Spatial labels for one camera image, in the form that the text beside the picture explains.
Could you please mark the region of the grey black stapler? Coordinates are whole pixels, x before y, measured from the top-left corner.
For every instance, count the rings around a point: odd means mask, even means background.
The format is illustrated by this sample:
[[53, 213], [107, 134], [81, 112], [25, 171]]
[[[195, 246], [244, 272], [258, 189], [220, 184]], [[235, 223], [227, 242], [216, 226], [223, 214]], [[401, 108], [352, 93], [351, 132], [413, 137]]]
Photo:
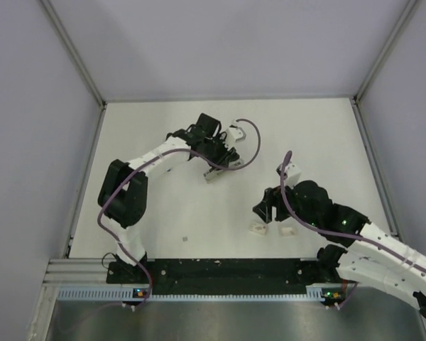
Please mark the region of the grey black stapler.
[[230, 168], [236, 168], [241, 166], [243, 163], [243, 160], [241, 158], [232, 161], [229, 163], [228, 166], [225, 166], [224, 169], [218, 169], [211, 167], [208, 171], [206, 171], [203, 176], [207, 183], [211, 183], [212, 181], [216, 180], [217, 178], [221, 177], [223, 173], [227, 172]]

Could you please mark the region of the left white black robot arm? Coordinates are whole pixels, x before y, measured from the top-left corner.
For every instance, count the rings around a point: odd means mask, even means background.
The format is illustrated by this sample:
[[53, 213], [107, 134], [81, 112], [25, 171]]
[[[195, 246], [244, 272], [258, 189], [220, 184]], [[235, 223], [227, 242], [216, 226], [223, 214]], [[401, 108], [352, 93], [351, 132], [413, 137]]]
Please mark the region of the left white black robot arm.
[[167, 134], [161, 145], [145, 155], [109, 164], [97, 199], [99, 216], [105, 216], [108, 223], [99, 226], [115, 239], [125, 277], [137, 282], [147, 272], [142, 261], [146, 250], [137, 224], [147, 208], [150, 184], [194, 157], [213, 162], [204, 174], [207, 180], [224, 169], [240, 166], [243, 161], [235, 145], [245, 138], [246, 133], [236, 122], [222, 130], [220, 121], [200, 114], [196, 123]]

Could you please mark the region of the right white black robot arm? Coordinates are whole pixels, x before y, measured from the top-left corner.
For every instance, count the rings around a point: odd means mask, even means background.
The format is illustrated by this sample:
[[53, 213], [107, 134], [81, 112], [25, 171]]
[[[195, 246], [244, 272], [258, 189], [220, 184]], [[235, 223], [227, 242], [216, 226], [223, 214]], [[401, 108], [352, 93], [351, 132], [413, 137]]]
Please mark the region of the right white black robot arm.
[[365, 284], [406, 302], [426, 319], [426, 256], [364, 214], [333, 202], [316, 182], [267, 188], [252, 211], [266, 224], [293, 218], [328, 240], [317, 263], [325, 281]]

